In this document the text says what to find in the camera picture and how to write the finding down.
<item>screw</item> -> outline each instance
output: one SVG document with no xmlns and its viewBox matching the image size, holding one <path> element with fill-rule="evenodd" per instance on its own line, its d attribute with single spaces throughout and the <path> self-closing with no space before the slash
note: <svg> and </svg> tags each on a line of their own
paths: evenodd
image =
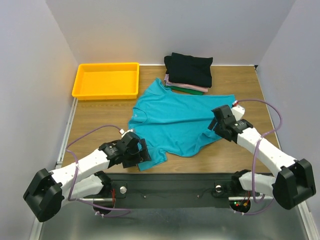
<svg viewBox="0 0 320 240">
<path fill-rule="evenodd" d="M 120 193 L 125 194 L 127 192 L 127 188 L 125 186 L 120 187 Z"/>
<path fill-rule="evenodd" d="M 222 192 L 222 187 L 220 185 L 215 186 L 215 191 L 217 193 L 221 193 Z"/>
</svg>

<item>stack of folded clothes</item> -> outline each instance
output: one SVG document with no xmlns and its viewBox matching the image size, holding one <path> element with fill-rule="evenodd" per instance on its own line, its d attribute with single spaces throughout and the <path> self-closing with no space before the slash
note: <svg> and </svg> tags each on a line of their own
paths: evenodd
<svg viewBox="0 0 320 240">
<path fill-rule="evenodd" d="M 212 57 L 194 57 L 175 52 L 171 56 L 165 56 L 166 87 L 194 95 L 207 93 L 212 86 L 212 62 Z"/>
</svg>

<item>metal surface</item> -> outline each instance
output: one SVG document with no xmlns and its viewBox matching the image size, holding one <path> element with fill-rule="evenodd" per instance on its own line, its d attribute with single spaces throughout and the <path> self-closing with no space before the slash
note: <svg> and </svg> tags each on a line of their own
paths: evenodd
<svg viewBox="0 0 320 240">
<path fill-rule="evenodd" d="M 221 193 L 222 192 L 222 187 L 220 185 L 215 186 L 215 191 L 217 193 Z"/>
<path fill-rule="evenodd" d="M 253 204 L 250 211 L 263 205 Z M 102 219 L 90 206 L 75 202 L 42 225 L 39 239 L 307 240 L 308 236 L 298 209 L 285 210 L 277 204 L 255 216 L 213 207 L 149 208 L 134 209 L 125 217 Z"/>
<path fill-rule="evenodd" d="M 120 187 L 120 193 L 125 194 L 127 192 L 127 188 L 125 186 Z"/>
</svg>

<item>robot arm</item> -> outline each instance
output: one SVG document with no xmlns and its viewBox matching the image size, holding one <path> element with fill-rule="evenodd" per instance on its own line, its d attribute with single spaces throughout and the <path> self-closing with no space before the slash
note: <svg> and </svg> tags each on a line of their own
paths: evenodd
<svg viewBox="0 0 320 240">
<path fill-rule="evenodd" d="M 212 110 L 214 120 L 209 126 L 220 137 L 233 141 L 254 154 L 261 135 L 245 119 L 236 117 L 228 105 Z M 273 176 L 255 174 L 255 191 L 274 197 L 285 209 L 296 205 L 316 194 L 314 174 L 311 164 L 305 160 L 296 160 L 282 152 L 263 138 L 257 157 L 267 166 Z M 236 172 L 238 184 L 243 190 L 252 190 L 252 173 L 249 170 Z"/>
<path fill-rule="evenodd" d="M 124 168 L 150 161 L 147 145 L 131 130 L 125 132 L 120 140 L 102 144 L 91 154 L 80 159 L 78 164 L 48 172 L 38 171 L 23 195 L 40 222 L 45 222 L 58 213 L 66 205 L 77 171 L 71 199 L 80 199 L 96 195 L 109 187 L 110 179 L 100 171 L 113 165 L 122 164 Z"/>
</svg>

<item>folded pink shirt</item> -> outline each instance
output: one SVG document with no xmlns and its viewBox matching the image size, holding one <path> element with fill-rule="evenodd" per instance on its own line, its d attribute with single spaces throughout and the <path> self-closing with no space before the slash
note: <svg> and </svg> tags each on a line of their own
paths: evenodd
<svg viewBox="0 0 320 240">
<path fill-rule="evenodd" d="M 164 76 L 164 81 L 165 81 L 165 85 L 167 85 L 167 86 L 174 86 L 174 87 L 179 87 L 179 88 L 184 88 L 184 89 L 192 89 L 192 90 L 200 91 L 203 93 L 208 92 L 208 88 L 206 88 L 206 87 L 195 86 L 195 85 L 184 84 L 184 83 L 170 82 L 169 81 L 169 74 L 166 74 Z"/>
</svg>

